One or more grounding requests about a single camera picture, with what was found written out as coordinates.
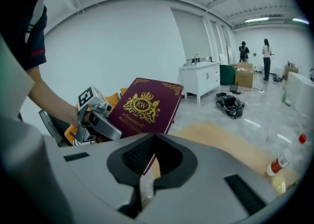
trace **white wall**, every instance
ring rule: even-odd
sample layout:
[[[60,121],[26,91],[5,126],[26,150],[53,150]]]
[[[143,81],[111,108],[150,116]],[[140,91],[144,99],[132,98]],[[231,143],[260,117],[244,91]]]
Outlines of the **white wall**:
[[[173,0],[105,2],[46,35],[43,79],[70,104],[89,85],[109,96],[136,77],[181,84],[185,54],[171,8],[205,16],[205,25],[211,19],[227,26],[200,8]],[[39,110],[27,98],[21,114],[26,123],[48,133]]]
[[[274,57],[272,67],[284,68],[287,61],[299,67],[299,73],[309,74],[314,68],[314,42],[309,29],[303,28],[257,28],[235,32],[238,46],[242,41],[250,50],[249,62],[256,67],[263,66],[262,47],[267,38]],[[239,60],[239,51],[235,54]]]

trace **sleeve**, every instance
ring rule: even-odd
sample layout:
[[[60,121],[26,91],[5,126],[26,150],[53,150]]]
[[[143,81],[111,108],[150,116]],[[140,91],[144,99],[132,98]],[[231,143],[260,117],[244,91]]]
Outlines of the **sleeve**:
[[[24,70],[29,70],[43,63],[46,63],[46,49],[44,29],[47,24],[47,8],[44,8],[43,15],[31,31],[27,44],[27,56],[23,64]]]

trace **maroon book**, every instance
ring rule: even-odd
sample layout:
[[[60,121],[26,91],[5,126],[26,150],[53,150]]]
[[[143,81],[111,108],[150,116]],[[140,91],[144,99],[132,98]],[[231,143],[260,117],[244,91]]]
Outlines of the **maroon book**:
[[[168,133],[181,100],[183,86],[136,78],[108,119],[123,137],[139,133]]]

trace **black pants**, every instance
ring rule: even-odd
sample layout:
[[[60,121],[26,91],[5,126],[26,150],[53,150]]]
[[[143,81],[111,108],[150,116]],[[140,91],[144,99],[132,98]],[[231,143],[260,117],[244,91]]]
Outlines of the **black pants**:
[[[269,80],[269,71],[270,71],[270,57],[264,58],[264,72],[265,79]]]

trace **white table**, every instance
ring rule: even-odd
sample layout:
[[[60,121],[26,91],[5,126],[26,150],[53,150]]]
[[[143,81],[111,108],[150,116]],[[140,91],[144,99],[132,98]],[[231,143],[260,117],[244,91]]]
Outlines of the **white table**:
[[[215,89],[220,90],[220,62],[205,62],[181,67],[184,86],[184,97],[187,93],[196,94],[197,103],[201,103],[201,95]]]
[[[314,82],[309,77],[289,72],[286,98],[299,114],[314,120]]]

